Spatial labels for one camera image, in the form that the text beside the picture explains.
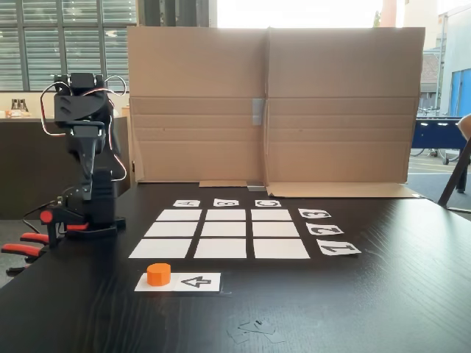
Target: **tree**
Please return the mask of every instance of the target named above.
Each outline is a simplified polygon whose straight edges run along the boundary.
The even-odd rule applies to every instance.
[[[376,11],[375,13],[375,21],[373,22],[373,27],[379,27],[381,23],[381,13]]]

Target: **number card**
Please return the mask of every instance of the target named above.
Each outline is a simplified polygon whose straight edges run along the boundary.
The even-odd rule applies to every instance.
[[[327,256],[361,253],[361,251],[354,247],[353,244],[347,243],[346,241],[318,240],[317,244],[319,245],[321,252]]]
[[[300,214],[304,218],[329,218],[331,217],[327,211],[323,210],[306,210],[304,208],[298,208]]]
[[[198,200],[176,200],[174,207],[198,207]]]
[[[281,207],[281,203],[276,200],[255,200],[257,207]]]
[[[214,199],[214,207],[230,207],[230,206],[238,206],[238,201]]]
[[[336,235],[336,234],[343,234],[343,232],[334,225],[326,225],[326,224],[309,224],[306,223],[308,226],[308,230],[312,235]]]

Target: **cardboard panel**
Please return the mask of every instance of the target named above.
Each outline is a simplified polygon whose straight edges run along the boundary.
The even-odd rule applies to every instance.
[[[200,188],[246,188],[245,180],[203,180],[199,182]]]
[[[352,182],[405,182],[424,30],[269,31],[263,146],[274,195],[334,195],[315,183],[335,182],[349,197],[361,191]],[[313,184],[302,184],[303,193],[298,182]]]
[[[424,28],[270,29],[270,98],[411,97]]]
[[[143,98],[132,95],[134,114],[142,115],[252,115],[252,100],[233,98]]]
[[[266,191],[278,197],[416,197],[402,185],[382,182],[274,182]]]
[[[252,100],[228,101],[131,98],[139,181],[262,179],[262,129],[253,125]]]
[[[270,128],[293,129],[410,129],[411,115],[274,115]]]
[[[407,142],[270,143],[273,182],[385,182],[403,179]]]
[[[320,82],[313,82],[312,85],[322,85]],[[272,115],[390,115],[390,114],[410,114],[415,108],[415,98],[418,96],[418,89],[411,97],[399,98],[319,98],[316,96],[305,98],[272,98],[270,97],[270,110]]]
[[[136,128],[135,136],[139,141],[261,141],[261,129],[169,129],[167,127]]]
[[[259,142],[140,142],[146,182],[259,180]]]
[[[265,29],[128,27],[134,97],[264,97]]]

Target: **robotic arm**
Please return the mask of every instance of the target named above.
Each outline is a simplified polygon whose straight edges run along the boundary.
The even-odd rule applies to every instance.
[[[102,75],[71,74],[55,76],[54,122],[63,133],[68,152],[79,162],[79,185],[68,189],[57,203],[45,207],[40,219],[48,227],[49,246],[57,245],[57,228],[63,224],[66,237],[96,238],[116,235],[125,220],[115,217],[115,188],[113,182],[124,179],[126,169],[118,157],[113,134],[113,104]],[[111,168],[95,168],[97,154],[109,149],[124,170],[121,179],[112,178]]]
[[[113,131],[113,106],[107,96],[101,75],[71,74],[56,76],[55,82],[68,84],[69,89],[56,85],[54,122],[65,130],[68,152],[74,155],[82,168],[80,192],[91,200],[93,164],[95,155],[103,152],[108,132]]]

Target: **arrow symbol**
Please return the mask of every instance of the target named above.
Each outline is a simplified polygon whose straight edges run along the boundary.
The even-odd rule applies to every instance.
[[[185,283],[186,285],[190,285],[191,287],[199,288],[200,285],[210,285],[211,280],[203,279],[203,276],[199,276],[199,277],[194,277],[190,279],[185,279],[184,281],[182,281],[182,283]]]

